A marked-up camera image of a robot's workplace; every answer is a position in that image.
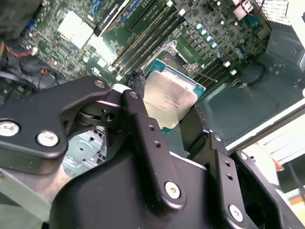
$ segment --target black clamp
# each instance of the black clamp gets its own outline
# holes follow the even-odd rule
[[[155,119],[132,90],[111,94],[96,77],[83,77],[0,106],[0,167],[33,174],[56,171],[68,148],[67,136],[103,125],[113,133],[113,155],[135,148],[148,204],[163,217],[184,208],[186,192]],[[18,131],[10,135],[10,130]]]

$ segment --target chip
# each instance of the chip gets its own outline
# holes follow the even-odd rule
[[[75,69],[75,66],[73,65],[73,64],[69,64],[68,65],[68,69],[70,70],[70,71],[73,71],[74,69]]]

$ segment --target motherboard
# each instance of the motherboard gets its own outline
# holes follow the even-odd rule
[[[270,29],[248,0],[43,0],[24,47],[70,81],[126,83],[159,59],[207,91],[265,51]]]

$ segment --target electronic component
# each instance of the electronic component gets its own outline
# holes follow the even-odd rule
[[[115,0],[103,16],[100,23],[94,29],[94,34],[101,36],[129,1],[130,0]]]
[[[240,21],[247,15],[247,13],[249,13],[252,10],[253,10],[253,6],[252,6],[250,0],[245,0],[233,12],[234,12],[235,16],[237,17],[237,19]]]
[[[201,28],[202,28],[202,24],[197,24],[197,25],[196,25],[196,29],[199,30],[199,29],[201,29]]]
[[[205,88],[174,68],[156,60],[148,71],[144,104],[163,131],[173,129]]]
[[[202,35],[202,36],[206,35],[207,33],[208,33],[208,32],[207,32],[206,30],[202,30],[202,31],[201,31],[201,35]]]
[[[93,33],[93,29],[73,11],[69,11],[57,31],[65,40],[81,49]]]
[[[246,57],[266,48],[270,31],[258,20],[238,23],[229,13],[232,5],[224,1],[188,2],[183,7],[172,0],[55,2],[50,1],[47,14],[38,16],[24,45],[37,47],[37,55],[50,60],[67,80],[96,75],[110,85],[125,83],[134,69],[146,72],[156,59],[192,78],[216,59],[234,62],[239,70],[249,63]],[[232,48],[237,44],[242,54]]]
[[[207,42],[211,42],[213,40],[213,38],[211,37],[211,36],[208,36],[207,38],[206,38],[206,41]]]

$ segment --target screw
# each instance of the screw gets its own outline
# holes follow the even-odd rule
[[[11,137],[19,132],[20,128],[11,121],[0,122],[0,136]]]
[[[100,87],[100,88],[105,88],[105,85],[102,81],[96,80],[94,81],[95,85]]]
[[[165,183],[165,191],[173,199],[178,199],[180,197],[180,189],[171,181]]]
[[[237,206],[231,204],[229,206],[229,211],[237,222],[241,223],[243,221],[244,218],[243,218],[242,212],[238,209]]]
[[[129,94],[135,99],[139,98],[136,92],[129,92]]]
[[[240,156],[242,157],[243,160],[247,160],[248,159],[246,154],[244,154],[244,153],[240,153]]]
[[[295,56],[296,54],[297,54],[297,51],[296,51],[295,49],[293,49],[293,50],[291,51],[291,55]]]
[[[221,138],[217,134],[215,134],[215,138],[216,138],[217,141],[221,142]]]
[[[59,139],[57,135],[51,131],[43,131],[37,135],[37,142],[46,147],[55,146]]]

